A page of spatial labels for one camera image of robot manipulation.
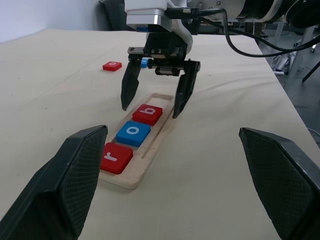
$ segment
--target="table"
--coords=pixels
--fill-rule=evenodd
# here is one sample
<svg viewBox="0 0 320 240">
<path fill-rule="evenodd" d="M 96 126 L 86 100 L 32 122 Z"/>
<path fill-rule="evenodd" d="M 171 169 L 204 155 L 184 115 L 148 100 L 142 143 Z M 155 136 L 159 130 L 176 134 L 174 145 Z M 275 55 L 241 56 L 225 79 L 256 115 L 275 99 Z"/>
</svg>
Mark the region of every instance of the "table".
<svg viewBox="0 0 320 240">
<path fill-rule="evenodd" d="M 0 217 L 65 138 L 109 131 L 127 112 L 120 92 L 128 47 L 145 34 L 45 30 L 0 45 Z M 232 36 L 260 54 L 252 39 Z M 267 61 L 233 52 L 224 36 L 199 35 L 194 93 L 139 188 L 99 181 L 80 240 L 280 239 L 255 191 L 240 127 L 296 142 L 320 166 L 320 151 Z M 117 72 L 102 65 L 122 62 Z M 153 92 L 174 95 L 177 77 L 141 70 L 131 110 Z"/>
</svg>

